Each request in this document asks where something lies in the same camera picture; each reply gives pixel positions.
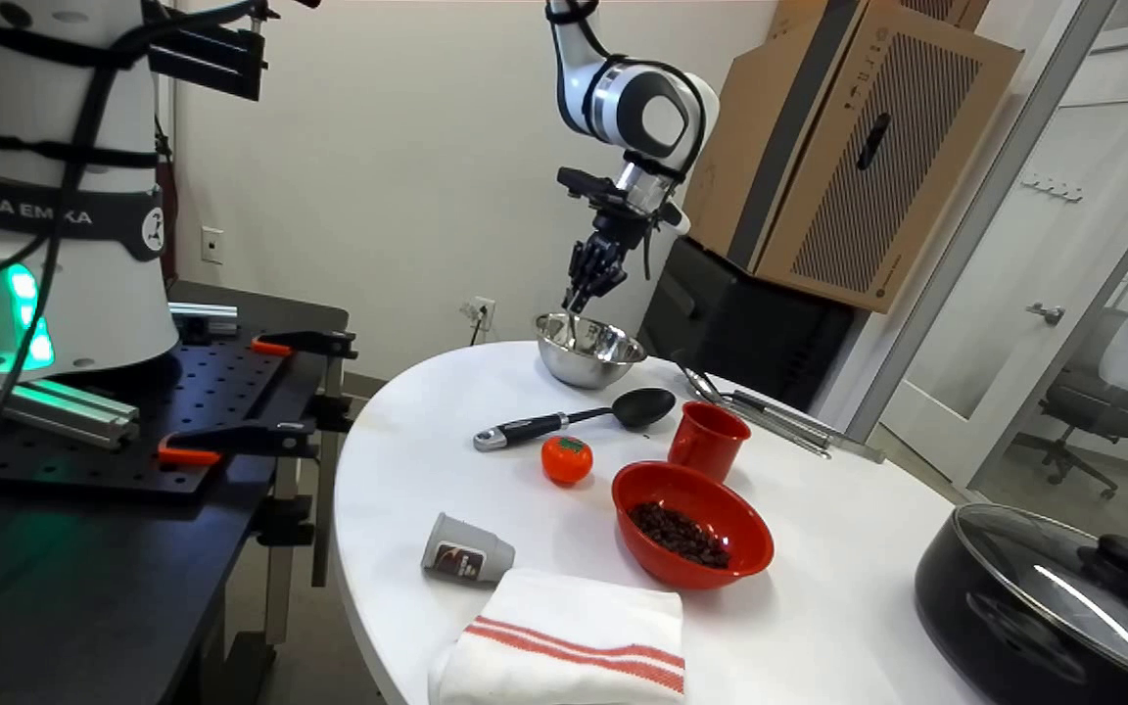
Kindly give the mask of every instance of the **red bowl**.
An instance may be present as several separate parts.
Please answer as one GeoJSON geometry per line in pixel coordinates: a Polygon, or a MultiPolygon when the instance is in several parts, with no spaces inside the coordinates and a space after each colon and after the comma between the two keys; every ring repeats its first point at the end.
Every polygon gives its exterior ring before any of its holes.
{"type": "Polygon", "coordinates": [[[712,591],[732,581],[757,574],[772,565],[772,534],[762,518],[735,499],[727,486],[710,482],[687,467],[668,462],[633,462],[623,467],[610,482],[620,536],[633,553],[645,574],[678,591],[712,591]],[[727,548],[727,569],[710,569],[691,556],[661,548],[633,521],[633,506],[657,500],[678,508],[696,527],[712,534],[727,548]]]}

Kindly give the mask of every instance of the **black ladle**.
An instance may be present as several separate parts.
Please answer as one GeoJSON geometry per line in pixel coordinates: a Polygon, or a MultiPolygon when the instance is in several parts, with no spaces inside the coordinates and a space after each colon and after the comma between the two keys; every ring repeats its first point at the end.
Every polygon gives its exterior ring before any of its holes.
{"type": "Polygon", "coordinates": [[[534,420],[513,420],[513,423],[499,423],[499,425],[484,425],[473,445],[477,452],[503,452],[503,445],[520,445],[520,442],[534,442],[550,431],[559,431],[559,425],[572,425],[572,423],[584,423],[584,420],[597,420],[597,414],[614,414],[620,425],[625,431],[641,431],[657,420],[667,420],[674,411],[674,392],[667,388],[633,388],[633,392],[623,392],[610,406],[586,406],[586,411],[572,411],[572,414],[534,414],[534,420]]]}

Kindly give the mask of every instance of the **office chair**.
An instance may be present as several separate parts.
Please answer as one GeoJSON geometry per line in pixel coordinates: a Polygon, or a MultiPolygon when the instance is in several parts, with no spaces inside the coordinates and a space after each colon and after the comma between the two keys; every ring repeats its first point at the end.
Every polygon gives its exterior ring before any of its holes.
{"type": "Polygon", "coordinates": [[[1069,435],[1099,435],[1110,442],[1128,440],[1128,392],[1114,388],[1099,377],[1106,347],[1114,346],[1115,328],[1125,326],[1119,309],[1106,309],[1099,322],[1090,328],[1086,346],[1074,360],[1058,372],[1058,380],[1042,395],[1042,414],[1063,420],[1063,440],[1034,440],[1047,445],[1042,467],[1054,467],[1047,482],[1067,482],[1069,469],[1082,469],[1106,486],[1099,499],[1115,493],[1115,482],[1090,467],[1082,456],[1069,452],[1069,435]]]}

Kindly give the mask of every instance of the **black cooking pot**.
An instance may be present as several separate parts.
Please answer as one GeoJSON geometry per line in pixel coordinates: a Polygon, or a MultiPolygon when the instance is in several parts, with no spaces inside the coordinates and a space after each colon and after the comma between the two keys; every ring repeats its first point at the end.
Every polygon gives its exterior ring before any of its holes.
{"type": "Polygon", "coordinates": [[[915,569],[948,662],[1004,705],[1128,705],[1128,539],[962,506],[915,569]]]}

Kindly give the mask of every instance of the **red mug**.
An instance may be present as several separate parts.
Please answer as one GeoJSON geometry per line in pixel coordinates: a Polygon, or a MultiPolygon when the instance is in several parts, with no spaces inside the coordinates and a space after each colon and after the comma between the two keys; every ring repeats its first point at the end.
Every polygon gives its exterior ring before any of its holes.
{"type": "Polygon", "coordinates": [[[715,406],[715,403],[687,403],[674,445],[668,445],[668,462],[674,467],[691,467],[712,482],[723,482],[735,452],[745,445],[745,440],[751,435],[751,425],[745,420],[735,420],[732,411],[715,406]]]}

